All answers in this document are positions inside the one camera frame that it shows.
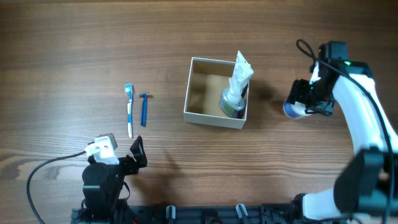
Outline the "blue jar white lid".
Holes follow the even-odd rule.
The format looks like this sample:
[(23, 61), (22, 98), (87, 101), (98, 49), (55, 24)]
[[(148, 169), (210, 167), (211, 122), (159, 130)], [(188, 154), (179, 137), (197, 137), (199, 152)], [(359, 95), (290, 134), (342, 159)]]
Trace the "blue jar white lid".
[(300, 119), (306, 116), (310, 116), (310, 114), (306, 113), (305, 110), (305, 105), (298, 101), (296, 101), (294, 104), (285, 101), (283, 104), (283, 111), (285, 115), (292, 119)]

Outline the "blue disposable razor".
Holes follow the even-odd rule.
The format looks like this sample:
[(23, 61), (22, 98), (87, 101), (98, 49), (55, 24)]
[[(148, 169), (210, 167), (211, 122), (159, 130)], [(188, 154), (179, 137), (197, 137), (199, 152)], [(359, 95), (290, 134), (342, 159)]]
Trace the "blue disposable razor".
[(138, 94), (138, 97), (143, 99), (142, 102), (142, 111), (141, 111), (141, 126), (146, 126), (147, 121), (147, 98), (149, 96), (149, 92)]

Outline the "white cosmetic tube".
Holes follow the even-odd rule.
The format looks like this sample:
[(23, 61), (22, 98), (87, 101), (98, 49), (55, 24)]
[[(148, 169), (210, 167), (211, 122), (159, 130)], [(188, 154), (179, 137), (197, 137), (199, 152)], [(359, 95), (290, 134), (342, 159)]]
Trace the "white cosmetic tube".
[(233, 78), (239, 86), (244, 89), (253, 75), (254, 70), (251, 68), (251, 65), (247, 62), (242, 53), (238, 51), (234, 64)]

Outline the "blue white toothbrush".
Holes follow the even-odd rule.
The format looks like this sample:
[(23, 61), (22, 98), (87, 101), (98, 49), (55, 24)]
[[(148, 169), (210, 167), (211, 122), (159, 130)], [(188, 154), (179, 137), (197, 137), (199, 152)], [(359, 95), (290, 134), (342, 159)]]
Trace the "blue white toothbrush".
[(132, 128), (132, 105), (133, 105), (133, 87), (131, 83), (127, 83), (124, 85), (125, 94), (129, 96), (129, 101), (127, 103), (127, 132), (130, 138), (133, 137), (133, 128)]

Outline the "clear blue spray bottle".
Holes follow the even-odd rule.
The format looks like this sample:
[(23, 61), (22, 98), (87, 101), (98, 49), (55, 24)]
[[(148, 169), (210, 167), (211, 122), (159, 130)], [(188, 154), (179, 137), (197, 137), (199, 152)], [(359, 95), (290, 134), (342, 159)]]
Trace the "clear blue spray bottle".
[(242, 97), (243, 89), (235, 78), (229, 78), (229, 87), (221, 92), (220, 108), (230, 118), (241, 119), (246, 104)]

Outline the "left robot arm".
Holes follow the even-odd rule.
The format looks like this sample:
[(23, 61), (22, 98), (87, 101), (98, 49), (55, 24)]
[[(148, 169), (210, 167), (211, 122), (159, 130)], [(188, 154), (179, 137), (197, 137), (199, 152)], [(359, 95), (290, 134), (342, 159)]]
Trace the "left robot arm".
[(142, 137), (138, 136), (130, 151), (132, 156), (116, 157), (118, 147), (112, 133), (95, 138), (85, 148), (89, 166), (82, 173), (84, 205), (78, 217), (87, 223), (137, 223), (134, 212), (127, 204), (128, 198), (120, 198), (124, 178), (135, 175), (147, 166)]

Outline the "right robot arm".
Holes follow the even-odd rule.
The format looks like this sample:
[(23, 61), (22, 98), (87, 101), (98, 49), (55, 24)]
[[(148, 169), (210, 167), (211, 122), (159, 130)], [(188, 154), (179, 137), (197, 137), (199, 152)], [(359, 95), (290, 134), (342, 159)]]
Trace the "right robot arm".
[(377, 97), (369, 65), (349, 60), (344, 42), (322, 44), (317, 54), (303, 39), (296, 46), (312, 59), (312, 76), (293, 82), (284, 113), (292, 119), (331, 116), (339, 104), (354, 156), (331, 189), (295, 197), (290, 222), (340, 222), (365, 214), (387, 223), (397, 216), (397, 133)]

